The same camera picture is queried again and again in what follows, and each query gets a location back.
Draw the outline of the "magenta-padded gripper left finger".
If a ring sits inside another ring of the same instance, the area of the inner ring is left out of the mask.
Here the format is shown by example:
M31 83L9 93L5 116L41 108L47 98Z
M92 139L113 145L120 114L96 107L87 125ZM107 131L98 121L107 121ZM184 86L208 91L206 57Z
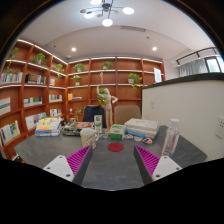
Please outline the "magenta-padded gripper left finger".
M69 156L58 155L44 167L44 170L81 185L92 155L92 146L88 145Z

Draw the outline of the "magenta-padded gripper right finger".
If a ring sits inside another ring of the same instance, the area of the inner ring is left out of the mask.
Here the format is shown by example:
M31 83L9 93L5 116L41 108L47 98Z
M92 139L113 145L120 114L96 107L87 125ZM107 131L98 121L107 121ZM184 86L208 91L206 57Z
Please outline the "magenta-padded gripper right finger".
M138 145L134 146L134 157L144 183L152 183L181 170L169 156L159 157Z

